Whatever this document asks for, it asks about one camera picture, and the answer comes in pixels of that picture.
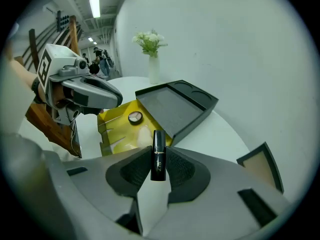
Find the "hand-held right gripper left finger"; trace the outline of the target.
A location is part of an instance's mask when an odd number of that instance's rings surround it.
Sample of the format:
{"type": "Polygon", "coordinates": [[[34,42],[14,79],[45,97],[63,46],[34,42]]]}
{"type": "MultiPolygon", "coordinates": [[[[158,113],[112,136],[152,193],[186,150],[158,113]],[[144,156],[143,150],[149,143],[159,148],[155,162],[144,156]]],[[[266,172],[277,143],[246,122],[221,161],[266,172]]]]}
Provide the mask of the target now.
{"type": "Polygon", "coordinates": [[[76,235],[142,235],[137,194],[151,168],[150,146],[85,160],[44,161],[76,235]]]}

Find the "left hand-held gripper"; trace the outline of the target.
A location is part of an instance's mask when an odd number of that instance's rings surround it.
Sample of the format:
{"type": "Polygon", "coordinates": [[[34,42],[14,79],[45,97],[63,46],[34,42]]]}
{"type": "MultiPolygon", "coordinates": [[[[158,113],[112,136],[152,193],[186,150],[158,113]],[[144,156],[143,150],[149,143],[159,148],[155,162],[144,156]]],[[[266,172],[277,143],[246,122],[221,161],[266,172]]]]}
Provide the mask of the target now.
{"type": "Polygon", "coordinates": [[[123,102],[120,91],[106,80],[89,76],[87,61],[66,46],[46,44],[38,68],[37,77],[46,103],[51,107],[51,117],[56,123],[69,126],[82,112],[113,109],[123,102]],[[67,88],[71,97],[62,104],[55,101],[54,88],[67,88]]]}

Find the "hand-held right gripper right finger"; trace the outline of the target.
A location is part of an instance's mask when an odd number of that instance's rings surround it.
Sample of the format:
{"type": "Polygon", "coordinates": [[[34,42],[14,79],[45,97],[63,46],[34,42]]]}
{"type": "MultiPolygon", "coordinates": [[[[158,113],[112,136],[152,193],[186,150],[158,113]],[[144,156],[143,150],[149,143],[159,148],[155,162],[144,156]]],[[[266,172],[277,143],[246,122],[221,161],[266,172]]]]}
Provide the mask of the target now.
{"type": "Polygon", "coordinates": [[[168,208],[152,240],[257,239],[290,204],[242,166],[195,151],[168,147],[168,208]]]}

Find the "person's left hand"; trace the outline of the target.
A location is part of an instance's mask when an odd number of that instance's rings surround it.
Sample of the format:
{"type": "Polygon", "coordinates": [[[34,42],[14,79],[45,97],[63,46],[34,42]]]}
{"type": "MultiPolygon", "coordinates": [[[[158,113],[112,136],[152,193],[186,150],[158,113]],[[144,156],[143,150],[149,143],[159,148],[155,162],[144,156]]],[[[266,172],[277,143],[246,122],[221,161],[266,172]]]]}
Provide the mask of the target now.
{"type": "Polygon", "coordinates": [[[68,102],[68,99],[73,99],[74,97],[74,90],[63,86],[60,83],[54,83],[52,85],[52,90],[53,101],[58,108],[63,107],[68,102]]]}

